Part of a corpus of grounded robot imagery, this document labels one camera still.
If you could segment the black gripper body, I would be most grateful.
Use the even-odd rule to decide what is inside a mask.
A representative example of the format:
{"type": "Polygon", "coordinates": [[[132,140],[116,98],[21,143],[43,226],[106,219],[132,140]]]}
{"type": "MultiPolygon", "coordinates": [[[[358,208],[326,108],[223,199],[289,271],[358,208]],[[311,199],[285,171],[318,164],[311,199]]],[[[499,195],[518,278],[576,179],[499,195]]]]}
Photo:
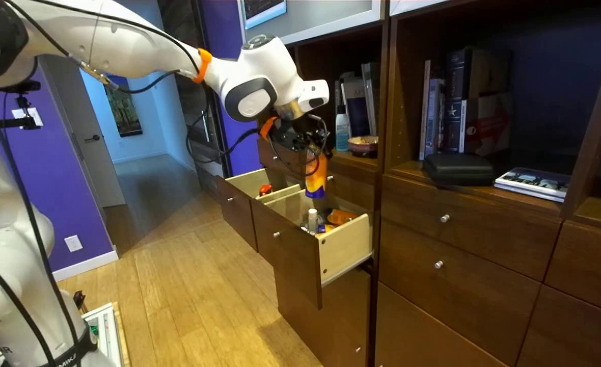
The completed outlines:
{"type": "Polygon", "coordinates": [[[308,153],[315,158],[318,153],[327,153],[329,131],[322,116],[306,115],[299,121],[274,119],[269,140],[277,147],[308,153]]]}

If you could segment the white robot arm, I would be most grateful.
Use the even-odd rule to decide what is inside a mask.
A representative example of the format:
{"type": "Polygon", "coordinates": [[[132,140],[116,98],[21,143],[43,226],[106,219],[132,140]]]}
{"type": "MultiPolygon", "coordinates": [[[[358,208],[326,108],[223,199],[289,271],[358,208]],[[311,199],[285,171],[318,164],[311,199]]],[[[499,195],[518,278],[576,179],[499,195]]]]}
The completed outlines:
{"type": "MultiPolygon", "coordinates": [[[[239,123],[293,123],[329,102],[277,37],[234,60],[195,49],[118,0],[0,0],[0,91],[25,91],[36,61],[63,58],[112,87],[120,77],[181,76],[220,96],[239,123]]],[[[0,153],[0,356],[3,367],[112,367],[94,328],[49,269],[54,230],[26,197],[16,164],[0,153]]]]}

